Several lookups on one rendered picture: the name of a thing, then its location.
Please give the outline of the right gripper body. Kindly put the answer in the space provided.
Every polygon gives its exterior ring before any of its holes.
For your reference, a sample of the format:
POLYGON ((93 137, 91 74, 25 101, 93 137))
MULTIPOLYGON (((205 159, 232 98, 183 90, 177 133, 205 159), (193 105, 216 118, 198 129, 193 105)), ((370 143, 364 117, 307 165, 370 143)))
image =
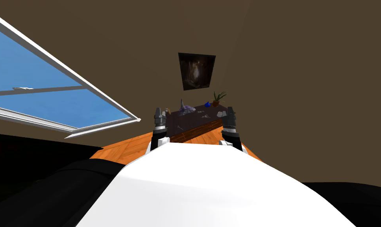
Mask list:
POLYGON ((236 126, 236 116, 234 111, 222 112, 223 126, 236 126))

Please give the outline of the potted green plant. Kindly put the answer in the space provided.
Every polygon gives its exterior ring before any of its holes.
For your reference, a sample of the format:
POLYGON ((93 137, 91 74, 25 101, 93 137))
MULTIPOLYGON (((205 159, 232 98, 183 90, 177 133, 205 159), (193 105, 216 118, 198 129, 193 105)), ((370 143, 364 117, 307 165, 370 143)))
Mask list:
POLYGON ((211 103, 211 106, 212 107, 218 107, 220 100, 223 97, 225 97, 227 94, 226 94, 226 91, 223 91, 223 92, 218 93, 218 94, 216 94, 216 92, 213 92, 213 95, 214 95, 214 99, 213 99, 213 102, 211 103))

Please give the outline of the purple crystal ornament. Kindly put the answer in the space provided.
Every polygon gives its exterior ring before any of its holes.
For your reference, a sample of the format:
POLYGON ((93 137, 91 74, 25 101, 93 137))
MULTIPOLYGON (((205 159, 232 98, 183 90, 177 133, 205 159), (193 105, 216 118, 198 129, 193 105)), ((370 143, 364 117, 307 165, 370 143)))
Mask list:
POLYGON ((186 115, 186 114, 194 113, 195 111, 196 111, 196 109, 194 107, 185 106, 183 104, 183 100, 181 99, 181 107, 180 107, 179 112, 178 112, 179 116, 183 116, 183 115, 186 115))

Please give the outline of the dark wooden table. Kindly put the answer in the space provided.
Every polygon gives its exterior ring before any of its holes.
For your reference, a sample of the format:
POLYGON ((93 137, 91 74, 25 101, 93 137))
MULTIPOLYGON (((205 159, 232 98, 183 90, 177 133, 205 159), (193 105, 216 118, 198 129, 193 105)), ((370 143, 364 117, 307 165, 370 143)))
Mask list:
POLYGON ((195 112, 186 115, 179 115, 179 112, 172 112, 166 116, 166 136, 174 143, 189 141, 204 133, 222 127, 222 118, 219 112, 226 111, 227 108, 196 106, 195 112))

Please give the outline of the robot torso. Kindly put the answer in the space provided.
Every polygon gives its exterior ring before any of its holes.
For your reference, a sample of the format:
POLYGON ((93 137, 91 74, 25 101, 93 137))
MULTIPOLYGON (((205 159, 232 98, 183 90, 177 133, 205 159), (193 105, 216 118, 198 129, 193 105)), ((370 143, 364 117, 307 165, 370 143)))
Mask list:
POLYGON ((126 165, 76 227, 355 227, 322 196, 228 145, 167 143, 126 165))

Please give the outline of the white framed window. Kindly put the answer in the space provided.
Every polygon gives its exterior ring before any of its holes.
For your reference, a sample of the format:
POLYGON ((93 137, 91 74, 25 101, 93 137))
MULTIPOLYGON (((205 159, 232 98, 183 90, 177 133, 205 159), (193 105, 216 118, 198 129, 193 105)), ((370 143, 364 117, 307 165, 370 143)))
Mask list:
POLYGON ((69 138, 140 121, 2 18, 0 119, 69 138))

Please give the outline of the dark framed wall picture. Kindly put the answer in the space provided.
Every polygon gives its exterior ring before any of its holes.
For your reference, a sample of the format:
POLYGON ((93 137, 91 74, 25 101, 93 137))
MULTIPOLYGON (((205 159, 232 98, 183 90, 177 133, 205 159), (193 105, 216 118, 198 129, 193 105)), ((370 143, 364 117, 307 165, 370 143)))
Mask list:
POLYGON ((178 53, 183 90, 203 89, 210 86, 215 55, 178 53))

